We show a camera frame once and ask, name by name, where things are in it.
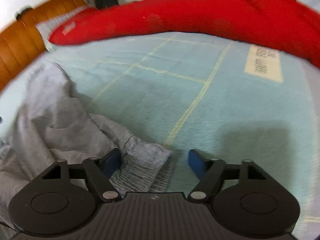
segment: wooden headboard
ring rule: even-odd
[[[0,33],[0,91],[45,51],[35,25],[83,5],[84,0],[50,0],[26,12]]]

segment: light blue blanket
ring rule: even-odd
[[[198,183],[187,164],[194,148],[227,163],[254,160],[305,215],[318,130],[302,60],[277,52],[277,81],[245,70],[250,49],[205,34],[160,33],[59,47],[47,60],[71,77],[88,112],[175,150],[168,191],[188,193]]]

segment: white pillow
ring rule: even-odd
[[[66,22],[67,20],[69,20],[70,18],[72,18],[73,16],[75,16],[76,14],[78,14],[79,12],[81,12],[87,8],[88,8],[88,6],[86,6],[86,5],[80,6],[80,7],[76,8],[68,13],[62,14],[60,16],[57,16],[57,17],[51,18],[47,21],[40,22],[40,23],[36,24],[36,28],[40,32],[44,46],[48,51],[55,51],[57,48],[56,45],[54,45],[48,41],[51,33],[56,28],[58,28],[61,24],[63,24],[64,22]]]

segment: gray blanket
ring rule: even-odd
[[[135,137],[110,119],[87,114],[70,96],[71,81],[54,63],[43,65],[28,84],[11,134],[0,147],[0,221],[12,226],[12,197],[58,159],[69,164],[102,157],[117,147],[123,154],[111,183],[126,191],[164,192],[173,169],[171,151]]]

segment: red pillow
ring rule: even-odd
[[[295,0],[143,0],[89,9],[57,28],[50,42],[81,44],[167,31],[246,41],[320,66],[320,15]]]

